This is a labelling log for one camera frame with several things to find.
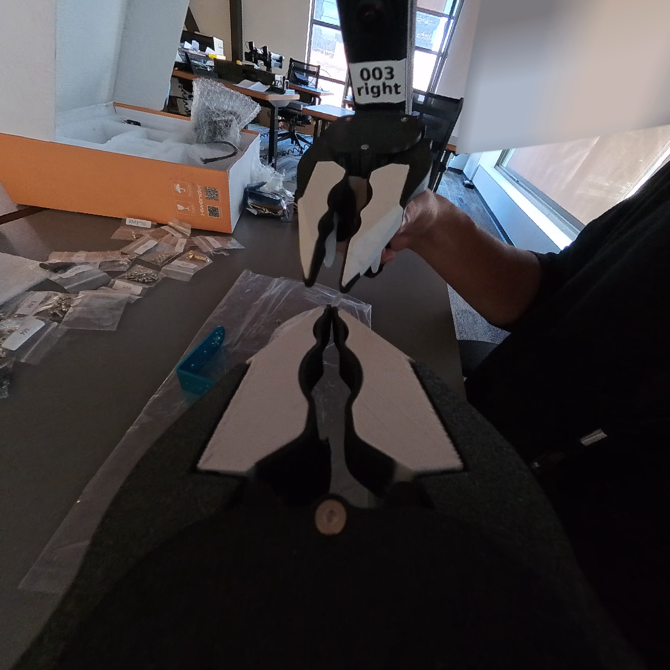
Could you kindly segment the black desk equipment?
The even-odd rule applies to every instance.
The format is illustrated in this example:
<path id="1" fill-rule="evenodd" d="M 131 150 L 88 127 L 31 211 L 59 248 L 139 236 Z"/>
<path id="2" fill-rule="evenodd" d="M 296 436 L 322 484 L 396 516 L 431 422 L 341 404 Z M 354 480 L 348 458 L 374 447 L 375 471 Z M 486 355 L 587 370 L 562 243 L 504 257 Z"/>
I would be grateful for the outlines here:
<path id="1" fill-rule="evenodd" d="M 245 61 L 254 64 L 256 67 L 272 71 L 273 69 L 282 69 L 284 56 L 272 52 L 267 46 L 256 46 L 253 41 L 245 43 L 247 50 L 244 53 Z"/>

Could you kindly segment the teal metal U bracket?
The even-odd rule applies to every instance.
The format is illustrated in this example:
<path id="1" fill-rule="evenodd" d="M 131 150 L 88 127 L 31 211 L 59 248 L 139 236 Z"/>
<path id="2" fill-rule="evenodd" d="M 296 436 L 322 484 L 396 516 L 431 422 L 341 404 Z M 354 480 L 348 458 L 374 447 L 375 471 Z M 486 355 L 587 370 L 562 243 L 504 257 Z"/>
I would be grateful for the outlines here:
<path id="1" fill-rule="evenodd" d="M 201 397 L 214 386 L 214 381 L 204 372 L 221 349 L 225 335 L 223 326 L 215 327 L 177 365 L 175 371 L 183 391 Z"/>

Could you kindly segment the dark grey desk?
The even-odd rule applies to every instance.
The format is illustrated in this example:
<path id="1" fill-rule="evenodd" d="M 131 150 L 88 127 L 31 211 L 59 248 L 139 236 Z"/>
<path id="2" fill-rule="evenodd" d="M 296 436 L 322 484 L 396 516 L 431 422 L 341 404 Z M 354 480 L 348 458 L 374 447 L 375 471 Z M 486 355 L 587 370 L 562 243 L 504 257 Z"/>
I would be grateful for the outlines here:
<path id="1" fill-rule="evenodd" d="M 1 225 L 1 251 L 43 261 L 52 251 L 120 248 L 120 220 L 43 210 Z M 1 400 L 1 668 L 9 669 L 57 603 L 19 589 L 105 459 L 244 269 L 301 279 L 297 226 L 243 214 L 244 247 L 190 282 L 163 280 L 127 307 L 114 332 L 66 333 L 37 365 L 18 364 Z M 464 395 L 449 289 L 411 251 L 351 296 L 372 305 L 374 331 Z"/>

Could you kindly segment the person's right hand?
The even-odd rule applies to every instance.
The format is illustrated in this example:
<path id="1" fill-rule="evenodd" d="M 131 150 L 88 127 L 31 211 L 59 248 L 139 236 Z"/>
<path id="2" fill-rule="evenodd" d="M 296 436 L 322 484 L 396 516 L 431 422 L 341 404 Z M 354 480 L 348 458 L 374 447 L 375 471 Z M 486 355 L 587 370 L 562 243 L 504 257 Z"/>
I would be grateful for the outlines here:
<path id="1" fill-rule="evenodd" d="M 381 253 L 381 264 L 409 249 L 419 255 L 436 252 L 447 257 L 464 233 L 476 230 L 472 218 L 455 204 L 430 189 L 412 199 L 403 214 L 400 227 Z"/>

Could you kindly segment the crumpled clear plastic bags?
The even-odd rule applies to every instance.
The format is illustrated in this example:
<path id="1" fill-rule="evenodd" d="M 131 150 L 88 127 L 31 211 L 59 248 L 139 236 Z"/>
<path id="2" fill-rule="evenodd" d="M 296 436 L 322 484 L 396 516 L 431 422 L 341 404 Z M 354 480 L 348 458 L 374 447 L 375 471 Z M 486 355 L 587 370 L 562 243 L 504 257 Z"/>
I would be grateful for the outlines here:
<path id="1" fill-rule="evenodd" d="M 284 172 L 278 172 L 272 166 L 261 161 L 259 156 L 255 156 L 251 167 L 251 185 L 256 186 L 264 193 L 282 194 Z"/>

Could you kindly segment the pile of small hardware bags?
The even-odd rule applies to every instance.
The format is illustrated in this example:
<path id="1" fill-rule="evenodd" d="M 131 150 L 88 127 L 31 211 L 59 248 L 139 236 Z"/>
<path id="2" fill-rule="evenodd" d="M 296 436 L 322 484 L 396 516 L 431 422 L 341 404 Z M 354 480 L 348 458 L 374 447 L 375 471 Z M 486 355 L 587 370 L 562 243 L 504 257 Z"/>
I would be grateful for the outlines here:
<path id="1" fill-rule="evenodd" d="M 190 225 L 127 218 L 116 250 L 55 251 L 39 266 L 49 279 L 1 305 L 1 397 L 18 363 L 38 364 L 67 330 L 113 332 L 126 307 L 166 279 L 187 282 L 213 263 L 214 249 L 244 247 L 234 237 L 192 235 Z"/>

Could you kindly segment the black background chair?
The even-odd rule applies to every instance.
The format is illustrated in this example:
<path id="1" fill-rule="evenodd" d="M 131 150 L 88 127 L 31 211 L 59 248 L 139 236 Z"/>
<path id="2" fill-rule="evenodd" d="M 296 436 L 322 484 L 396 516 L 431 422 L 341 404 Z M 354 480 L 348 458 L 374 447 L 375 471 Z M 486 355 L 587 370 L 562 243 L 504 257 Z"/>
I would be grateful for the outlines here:
<path id="1" fill-rule="evenodd" d="M 321 65 L 302 62 L 294 58 L 289 59 L 287 83 L 291 88 L 303 87 L 318 88 Z"/>

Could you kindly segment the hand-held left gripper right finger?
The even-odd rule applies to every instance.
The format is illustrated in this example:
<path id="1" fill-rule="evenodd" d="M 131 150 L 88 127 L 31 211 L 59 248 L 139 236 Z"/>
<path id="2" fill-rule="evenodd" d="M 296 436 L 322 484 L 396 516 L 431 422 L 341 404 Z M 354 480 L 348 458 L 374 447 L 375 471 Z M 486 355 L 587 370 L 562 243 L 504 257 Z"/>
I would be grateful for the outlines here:
<path id="1" fill-rule="evenodd" d="M 344 456 L 353 477 L 383 498 L 399 482 L 462 472 L 463 459 L 412 359 L 338 308 L 333 338 L 350 391 Z"/>

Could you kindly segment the bag of blue parts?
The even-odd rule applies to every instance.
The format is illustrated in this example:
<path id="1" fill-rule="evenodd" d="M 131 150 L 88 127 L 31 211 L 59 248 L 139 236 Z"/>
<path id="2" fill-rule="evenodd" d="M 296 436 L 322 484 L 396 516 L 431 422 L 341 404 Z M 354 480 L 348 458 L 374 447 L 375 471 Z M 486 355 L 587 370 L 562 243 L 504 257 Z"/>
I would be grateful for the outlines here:
<path id="1" fill-rule="evenodd" d="M 244 191 L 244 207 L 250 214 L 289 221 L 293 216 L 294 196 L 285 188 L 268 192 L 265 183 L 248 185 Z"/>

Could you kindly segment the black mesh office chair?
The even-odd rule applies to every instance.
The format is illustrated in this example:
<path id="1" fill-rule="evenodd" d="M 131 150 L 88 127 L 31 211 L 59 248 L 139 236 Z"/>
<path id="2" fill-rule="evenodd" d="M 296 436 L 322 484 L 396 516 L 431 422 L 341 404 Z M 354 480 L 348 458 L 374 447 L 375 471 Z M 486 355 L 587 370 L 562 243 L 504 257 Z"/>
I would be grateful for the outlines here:
<path id="1" fill-rule="evenodd" d="M 451 98 L 414 89 L 413 113 L 425 125 L 425 136 L 431 140 L 432 166 L 429 188 L 437 192 L 449 158 L 456 153 L 450 138 L 464 104 L 463 98 Z"/>

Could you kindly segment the orange cardboard box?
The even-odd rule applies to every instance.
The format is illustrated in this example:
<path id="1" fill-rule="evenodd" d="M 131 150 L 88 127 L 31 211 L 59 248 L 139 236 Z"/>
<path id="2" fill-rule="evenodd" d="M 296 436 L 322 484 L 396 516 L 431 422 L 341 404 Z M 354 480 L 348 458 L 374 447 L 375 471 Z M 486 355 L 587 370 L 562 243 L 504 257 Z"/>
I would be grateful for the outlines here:
<path id="1" fill-rule="evenodd" d="M 1 183 L 14 202 L 234 230 L 256 156 L 250 149 L 228 170 L 212 170 L 55 140 L 57 114 L 80 107 L 113 103 L 168 115 L 188 8 L 188 1 L 1 2 Z"/>

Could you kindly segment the large clear plastic bag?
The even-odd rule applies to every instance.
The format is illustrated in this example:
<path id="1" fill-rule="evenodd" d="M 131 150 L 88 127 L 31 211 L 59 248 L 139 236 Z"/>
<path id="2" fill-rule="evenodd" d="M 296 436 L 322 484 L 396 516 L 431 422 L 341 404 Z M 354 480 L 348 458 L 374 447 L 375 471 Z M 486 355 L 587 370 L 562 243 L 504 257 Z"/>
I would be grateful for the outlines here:
<path id="1" fill-rule="evenodd" d="M 223 326 L 224 343 L 204 372 L 219 381 L 234 365 L 244 363 L 268 344 L 284 322 L 306 310 L 326 306 L 328 297 L 336 292 L 320 284 L 306 288 L 297 280 L 245 270 L 197 332 L 186 354 L 215 327 Z M 348 300 L 343 310 L 370 327 L 372 306 L 354 297 L 348 296 Z M 20 590 L 54 596 L 67 591 L 122 482 L 150 445 L 197 399 L 181 389 L 176 372 L 168 375 L 88 482 L 20 582 Z"/>

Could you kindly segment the beige roller blind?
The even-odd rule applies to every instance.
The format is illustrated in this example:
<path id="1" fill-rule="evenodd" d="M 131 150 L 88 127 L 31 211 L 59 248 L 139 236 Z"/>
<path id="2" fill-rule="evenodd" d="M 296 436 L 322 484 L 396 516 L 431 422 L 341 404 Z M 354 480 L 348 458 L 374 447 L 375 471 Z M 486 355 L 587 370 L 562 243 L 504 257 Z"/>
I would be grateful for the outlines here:
<path id="1" fill-rule="evenodd" d="M 669 126 L 509 149 L 497 165 L 565 230 L 580 231 L 636 194 L 669 161 Z"/>

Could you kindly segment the bubble wrap bundle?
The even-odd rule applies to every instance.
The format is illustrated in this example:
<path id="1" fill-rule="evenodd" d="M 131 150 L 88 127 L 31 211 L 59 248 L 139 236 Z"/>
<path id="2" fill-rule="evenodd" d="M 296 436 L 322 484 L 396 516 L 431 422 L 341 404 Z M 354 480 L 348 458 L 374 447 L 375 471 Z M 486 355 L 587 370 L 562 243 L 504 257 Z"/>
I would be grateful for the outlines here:
<path id="1" fill-rule="evenodd" d="M 190 118 L 196 142 L 227 142 L 238 147 L 241 130 L 256 118 L 260 105 L 214 79 L 195 79 L 192 89 Z"/>

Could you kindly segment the grey mesh chair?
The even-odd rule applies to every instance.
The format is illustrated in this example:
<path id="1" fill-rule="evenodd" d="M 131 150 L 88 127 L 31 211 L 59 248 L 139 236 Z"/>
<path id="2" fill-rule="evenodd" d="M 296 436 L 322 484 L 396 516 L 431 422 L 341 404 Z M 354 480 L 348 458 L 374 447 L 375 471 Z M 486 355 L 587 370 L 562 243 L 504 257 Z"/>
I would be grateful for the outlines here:
<path id="1" fill-rule="evenodd" d="M 457 340 L 463 378 L 467 379 L 481 365 L 486 373 L 501 369 L 505 365 L 505 353 L 494 352 L 503 342 Z"/>

